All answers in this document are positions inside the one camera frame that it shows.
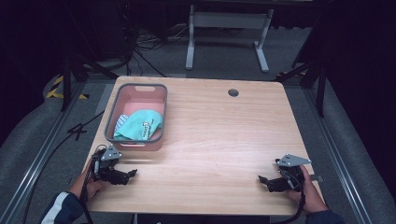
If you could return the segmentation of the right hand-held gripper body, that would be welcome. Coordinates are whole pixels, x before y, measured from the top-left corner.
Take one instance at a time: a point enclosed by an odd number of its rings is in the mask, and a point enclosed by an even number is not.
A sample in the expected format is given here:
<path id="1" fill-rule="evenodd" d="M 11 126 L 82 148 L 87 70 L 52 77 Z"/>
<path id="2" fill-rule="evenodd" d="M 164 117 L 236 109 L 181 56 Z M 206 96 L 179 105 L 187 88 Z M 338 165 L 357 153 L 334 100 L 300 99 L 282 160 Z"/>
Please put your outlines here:
<path id="1" fill-rule="evenodd" d="M 283 191 L 289 189 L 300 191 L 304 183 L 304 175 L 300 166 L 310 162 L 309 159 L 291 154 L 286 154 L 282 159 L 276 159 L 281 177 L 276 179 L 275 184 L 282 185 Z"/>

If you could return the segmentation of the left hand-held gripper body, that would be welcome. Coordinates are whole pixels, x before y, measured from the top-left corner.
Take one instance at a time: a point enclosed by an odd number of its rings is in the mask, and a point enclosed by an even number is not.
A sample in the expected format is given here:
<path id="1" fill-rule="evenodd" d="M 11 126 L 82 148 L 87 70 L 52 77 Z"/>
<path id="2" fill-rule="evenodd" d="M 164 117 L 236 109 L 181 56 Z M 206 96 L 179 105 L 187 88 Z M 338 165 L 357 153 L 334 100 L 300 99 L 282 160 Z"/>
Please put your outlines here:
<path id="1" fill-rule="evenodd" d="M 114 168 L 120 157 L 121 154 L 112 145 L 96 150 L 92 155 L 93 180 L 102 180 L 112 184 L 115 177 L 122 176 L 122 172 Z"/>

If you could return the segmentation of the person's left hand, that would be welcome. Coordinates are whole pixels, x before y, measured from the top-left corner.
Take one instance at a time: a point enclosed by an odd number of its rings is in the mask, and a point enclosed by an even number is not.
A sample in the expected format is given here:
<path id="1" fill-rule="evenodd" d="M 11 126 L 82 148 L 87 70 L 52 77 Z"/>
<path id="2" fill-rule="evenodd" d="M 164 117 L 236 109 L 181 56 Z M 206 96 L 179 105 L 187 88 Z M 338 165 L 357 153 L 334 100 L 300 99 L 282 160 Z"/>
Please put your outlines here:
<path id="1" fill-rule="evenodd" d="M 92 198 L 97 192 L 102 191 L 105 187 L 108 186 L 108 183 L 102 180 L 93 181 L 90 178 L 85 180 L 86 174 L 90 171 L 90 165 L 84 168 L 83 172 L 77 177 L 74 181 L 68 192 L 75 194 L 78 198 L 80 198 L 83 186 L 86 186 L 87 197 L 88 199 Z"/>

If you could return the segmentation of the person's right hand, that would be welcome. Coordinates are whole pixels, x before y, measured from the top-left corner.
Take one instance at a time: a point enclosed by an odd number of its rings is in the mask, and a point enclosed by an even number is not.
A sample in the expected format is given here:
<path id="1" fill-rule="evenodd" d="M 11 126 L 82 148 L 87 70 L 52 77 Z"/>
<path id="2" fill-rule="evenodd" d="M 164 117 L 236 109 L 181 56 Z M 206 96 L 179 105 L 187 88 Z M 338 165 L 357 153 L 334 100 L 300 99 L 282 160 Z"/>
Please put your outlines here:
<path id="1" fill-rule="evenodd" d="M 328 206 L 325 204 L 325 202 L 323 202 L 317 188 L 312 183 L 310 174 L 303 165 L 301 165 L 300 168 L 304 175 L 305 212 L 307 214 L 312 214 L 316 212 L 327 211 Z"/>

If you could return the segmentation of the black tape cross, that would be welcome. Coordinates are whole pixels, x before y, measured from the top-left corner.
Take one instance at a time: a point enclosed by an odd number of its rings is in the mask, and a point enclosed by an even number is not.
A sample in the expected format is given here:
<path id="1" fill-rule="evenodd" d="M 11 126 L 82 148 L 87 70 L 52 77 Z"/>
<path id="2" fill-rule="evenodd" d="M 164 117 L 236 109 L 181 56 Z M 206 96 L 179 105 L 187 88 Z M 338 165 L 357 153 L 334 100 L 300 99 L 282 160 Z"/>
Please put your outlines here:
<path id="1" fill-rule="evenodd" d="M 70 134 L 74 134 L 75 140 L 78 141 L 80 136 L 86 132 L 86 130 L 84 129 L 85 125 L 82 123 L 77 124 L 76 126 L 74 126 L 73 128 L 69 129 L 67 132 Z"/>

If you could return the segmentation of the blue striped white cloth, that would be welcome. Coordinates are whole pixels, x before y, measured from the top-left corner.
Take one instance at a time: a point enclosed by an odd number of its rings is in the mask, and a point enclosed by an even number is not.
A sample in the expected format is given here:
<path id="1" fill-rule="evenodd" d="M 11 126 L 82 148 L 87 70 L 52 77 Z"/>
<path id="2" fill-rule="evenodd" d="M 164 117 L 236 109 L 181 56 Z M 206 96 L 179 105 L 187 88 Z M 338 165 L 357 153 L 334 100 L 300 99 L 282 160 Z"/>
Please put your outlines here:
<path id="1" fill-rule="evenodd" d="M 114 132 L 116 132 L 127 120 L 128 120 L 128 116 L 125 114 L 121 114 L 119 116 L 119 118 L 117 119 L 115 128 L 114 128 Z"/>

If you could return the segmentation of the teal cloth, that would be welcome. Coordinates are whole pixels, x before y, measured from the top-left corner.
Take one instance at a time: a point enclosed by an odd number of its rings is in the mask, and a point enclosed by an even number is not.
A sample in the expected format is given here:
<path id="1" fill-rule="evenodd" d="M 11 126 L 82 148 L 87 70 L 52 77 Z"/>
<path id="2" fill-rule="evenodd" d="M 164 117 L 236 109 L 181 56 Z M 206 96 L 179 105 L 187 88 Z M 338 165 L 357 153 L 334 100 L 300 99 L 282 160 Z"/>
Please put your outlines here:
<path id="1" fill-rule="evenodd" d="M 163 126 L 163 116 L 152 109 L 139 109 L 113 133 L 118 140 L 149 140 Z"/>

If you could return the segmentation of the pink basket with grey rim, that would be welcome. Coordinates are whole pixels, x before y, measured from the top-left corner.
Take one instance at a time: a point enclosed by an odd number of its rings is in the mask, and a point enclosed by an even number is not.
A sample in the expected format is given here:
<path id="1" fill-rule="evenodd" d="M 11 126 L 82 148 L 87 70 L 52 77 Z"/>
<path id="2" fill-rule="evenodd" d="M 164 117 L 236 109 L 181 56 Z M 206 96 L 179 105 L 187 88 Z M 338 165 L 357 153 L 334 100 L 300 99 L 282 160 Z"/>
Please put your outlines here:
<path id="1" fill-rule="evenodd" d="M 164 122 L 167 107 L 167 88 L 163 84 L 127 83 L 118 88 L 110 110 L 104 135 L 118 150 L 156 151 L 163 145 Z M 147 140 L 118 140 L 113 137 L 121 114 L 132 115 L 139 109 L 152 109 L 163 116 L 163 126 Z"/>

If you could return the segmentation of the yellow black hazard tape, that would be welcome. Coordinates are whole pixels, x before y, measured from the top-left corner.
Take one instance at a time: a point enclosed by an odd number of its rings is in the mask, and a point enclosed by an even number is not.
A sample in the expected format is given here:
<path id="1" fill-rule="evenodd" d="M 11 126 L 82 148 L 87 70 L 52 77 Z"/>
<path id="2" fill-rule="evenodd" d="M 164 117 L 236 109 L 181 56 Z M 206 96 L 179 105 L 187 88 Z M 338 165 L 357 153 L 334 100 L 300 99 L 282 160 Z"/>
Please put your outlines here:
<path id="1" fill-rule="evenodd" d="M 62 76 L 62 75 L 58 76 L 58 77 L 54 80 L 52 86 L 50 87 L 49 92 L 48 92 L 47 95 L 46 95 L 46 98 L 59 98 L 59 99 L 63 99 L 63 98 L 64 98 L 64 95 L 63 95 L 62 93 L 60 93 L 60 92 L 57 92 L 58 88 L 61 86 L 61 84 L 63 83 L 63 81 L 64 81 L 64 76 Z M 81 99 L 81 100 L 88 100 L 89 98 L 90 98 L 90 95 L 89 95 L 89 94 L 85 94 L 85 93 L 82 93 L 82 94 L 78 97 L 78 99 Z"/>

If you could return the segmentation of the black metal stand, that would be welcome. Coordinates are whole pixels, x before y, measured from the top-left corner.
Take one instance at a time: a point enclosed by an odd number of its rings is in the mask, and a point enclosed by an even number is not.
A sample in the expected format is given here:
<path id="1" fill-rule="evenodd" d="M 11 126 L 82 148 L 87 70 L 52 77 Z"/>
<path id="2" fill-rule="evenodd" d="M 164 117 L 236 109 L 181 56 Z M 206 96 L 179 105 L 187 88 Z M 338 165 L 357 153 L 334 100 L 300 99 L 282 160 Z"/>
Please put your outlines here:
<path id="1" fill-rule="evenodd" d="M 89 77 L 87 69 L 84 67 L 85 64 L 110 79 L 117 79 L 119 76 L 82 54 L 78 44 L 74 41 L 70 28 L 65 25 L 57 25 L 57 28 L 59 29 L 60 40 L 65 53 L 63 66 L 64 102 L 62 107 L 62 111 L 65 111 L 74 99 L 72 95 L 72 77 L 79 84 L 85 83 Z"/>
<path id="2" fill-rule="evenodd" d="M 292 63 L 292 70 L 281 72 L 274 79 L 274 82 L 282 83 L 305 72 L 304 77 L 300 81 L 300 86 L 303 89 L 311 89 L 315 83 L 318 83 L 316 108 L 322 118 L 324 117 L 323 103 L 327 73 L 325 68 L 327 60 L 326 44 L 324 43 L 325 33 L 324 20 L 317 19 Z"/>

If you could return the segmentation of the aluminium floor rail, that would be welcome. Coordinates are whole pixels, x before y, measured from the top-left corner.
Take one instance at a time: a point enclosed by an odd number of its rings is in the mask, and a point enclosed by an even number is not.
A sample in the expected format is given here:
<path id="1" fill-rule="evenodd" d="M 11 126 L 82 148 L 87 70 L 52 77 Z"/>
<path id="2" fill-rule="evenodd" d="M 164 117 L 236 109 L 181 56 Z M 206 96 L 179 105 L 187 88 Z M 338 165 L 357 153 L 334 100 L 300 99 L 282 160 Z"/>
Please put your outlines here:
<path id="1" fill-rule="evenodd" d="M 309 104 L 309 108 L 314 113 L 314 118 L 320 128 L 321 133 L 324 136 L 326 145 L 328 147 L 328 154 L 334 166 L 335 172 L 337 173 L 346 197 L 351 205 L 356 219 L 359 224 L 373 224 L 367 209 L 361 199 L 361 196 L 357 190 L 355 182 L 351 177 L 344 160 L 338 150 L 337 145 L 330 133 L 329 127 L 323 117 L 321 117 L 317 111 L 316 99 L 314 94 L 310 90 L 303 90 L 306 101 Z"/>
<path id="2" fill-rule="evenodd" d="M 21 183 L 11 198 L 4 214 L 0 216 L 0 224 L 11 224 L 20 212 L 27 198 L 31 195 L 34 184 L 44 169 L 45 160 L 50 157 L 51 150 L 55 144 L 55 140 L 64 125 L 66 118 L 71 110 L 71 107 L 78 100 L 79 95 L 85 87 L 84 82 L 77 82 L 71 91 L 68 106 L 64 111 L 58 113 L 56 120 L 52 123 L 51 129 L 43 143 L 38 150 L 32 164 L 25 172 Z"/>

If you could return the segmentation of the white metal table frame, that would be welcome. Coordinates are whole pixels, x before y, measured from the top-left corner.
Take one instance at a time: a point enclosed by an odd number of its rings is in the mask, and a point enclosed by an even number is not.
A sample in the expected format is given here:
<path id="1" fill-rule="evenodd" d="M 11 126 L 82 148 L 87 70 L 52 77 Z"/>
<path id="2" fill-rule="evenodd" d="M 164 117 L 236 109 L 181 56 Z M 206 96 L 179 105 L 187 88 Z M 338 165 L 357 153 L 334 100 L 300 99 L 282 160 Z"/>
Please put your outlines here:
<path id="1" fill-rule="evenodd" d="M 256 55 L 264 73 L 269 72 L 269 66 L 266 61 L 263 45 L 267 36 L 274 11 L 268 9 L 263 14 L 251 13 L 231 13 L 231 12 L 203 12 L 197 11 L 194 5 L 190 6 L 189 15 L 189 43 L 185 68 L 191 70 L 194 60 L 194 29 L 195 28 L 232 28 L 232 29 L 255 29 L 261 30 L 261 37 L 253 43 Z"/>

